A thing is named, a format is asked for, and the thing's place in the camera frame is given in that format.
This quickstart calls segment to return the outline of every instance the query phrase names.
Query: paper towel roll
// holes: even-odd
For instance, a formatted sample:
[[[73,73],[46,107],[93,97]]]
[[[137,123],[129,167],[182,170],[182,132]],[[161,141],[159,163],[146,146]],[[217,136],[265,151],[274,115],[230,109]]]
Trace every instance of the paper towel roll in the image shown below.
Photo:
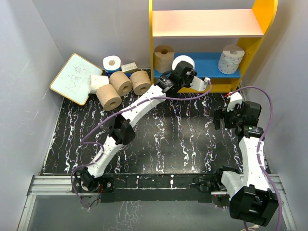
[[[218,62],[219,71],[226,75],[235,73],[244,54],[245,51],[236,45],[225,46]]]
[[[106,111],[113,110],[122,103],[121,97],[111,84],[106,84],[99,88],[96,96]]]
[[[115,55],[108,56],[103,59],[103,66],[108,76],[116,71],[121,70],[121,60]]]
[[[194,60],[187,55],[180,55],[180,56],[176,57],[174,59],[174,61],[172,62],[172,70],[174,70],[176,68],[176,66],[178,65],[178,63],[181,62],[181,61],[186,61],[186,62],[190,63],[193,66],[193,69],[194,69]]]
[[[146,71],[134,72],[131,74],[130,80],[133,83],[133,89],[136,95],[143,95],[151,86],[151,81]]]
[[[97,90],[102,86],[109,84],[108,76],[89,76],[89,94],[96,94]]]
[[[114,72],[109,78],[109,83],[115,88],[119,96],[124,96],[132,90],[130,79],[122,71]]]
[[[154,69],[159,73],[170,71],[174,59],[174,50],[168,45],[157,46],[154,50]]]

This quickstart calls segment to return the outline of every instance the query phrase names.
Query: white wall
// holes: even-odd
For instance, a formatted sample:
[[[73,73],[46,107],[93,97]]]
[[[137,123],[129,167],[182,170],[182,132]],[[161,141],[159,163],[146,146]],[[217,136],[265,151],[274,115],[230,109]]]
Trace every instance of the white wall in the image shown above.
[[[42,167],[62,98],[49,84],[64,64],[31,0],[0,1],[0,230],[13,231]]]
[[[279,0],[278,13],[244,85],[266,90],[274,104],[274,120],[265,140],[265,154],[279,173],[298,230],[307,230],[308,200],[308,2]],[[260,124],[269,119],[267,99],[257,90],[248,100],[262,104]]]
[[[79,53],[99,67],[117,55],[122,64],[150,67],[148,0],[32,0],[63,58]],[[254,0],[154,0],[154,10],[251,8]],[[237,39],[154,39],[175,51],[221,51]]]

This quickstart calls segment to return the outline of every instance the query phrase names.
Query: whiteboard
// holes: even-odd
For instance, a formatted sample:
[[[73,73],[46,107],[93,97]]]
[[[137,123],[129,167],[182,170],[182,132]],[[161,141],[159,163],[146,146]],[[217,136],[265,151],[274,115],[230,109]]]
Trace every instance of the whiteboard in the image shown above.
[[[72,54],[50,84],[50,89],[79,105],[84,105],[89,97],[90,75],[102,73],[100,68],[88,60],[78,54]]]

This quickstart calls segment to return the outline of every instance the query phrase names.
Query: handwriting on whiteboard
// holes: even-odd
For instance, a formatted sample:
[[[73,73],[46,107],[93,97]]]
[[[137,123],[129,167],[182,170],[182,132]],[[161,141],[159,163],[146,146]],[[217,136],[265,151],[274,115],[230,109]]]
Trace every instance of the handwriting on whiteboard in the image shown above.
[[[74,70],[75,70],[75,74],[74,75],[67,75],[70,79],[71,82],[65,86],[65,88],[67,88],[69,90],[69,92],[72,92],[75,94],[75,92],[80,88],[82,81],[80,81],[82,79],[82,77],[85,75],[85,73],[87,72],[87,70],[83,67],[80,66],[73,66]]]

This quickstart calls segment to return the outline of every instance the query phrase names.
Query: black marble table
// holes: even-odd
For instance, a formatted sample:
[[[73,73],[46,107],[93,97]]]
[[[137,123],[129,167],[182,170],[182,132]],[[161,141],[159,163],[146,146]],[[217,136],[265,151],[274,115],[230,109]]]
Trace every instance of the black marble table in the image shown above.
[[[196,94],[179,94],[192,97]],[[89,163],[99,151],[96,145],[80,146],[81,139],[112,113],[127,107],[138,96],[122,97],[122,105],[106,112],[96,95],[84,106],[64,99],[48,156],[41,174],[70,174]],[[220,166],[243,171],[237,137],[227,129],[215,130],[215,108],[225,107],[224,94],[211,93],[201,100],[165,101],[144,116],[135,127],[136,138],[119,151],[106,173],[210,173]],[[104,143],[108,125],[88,141]]]

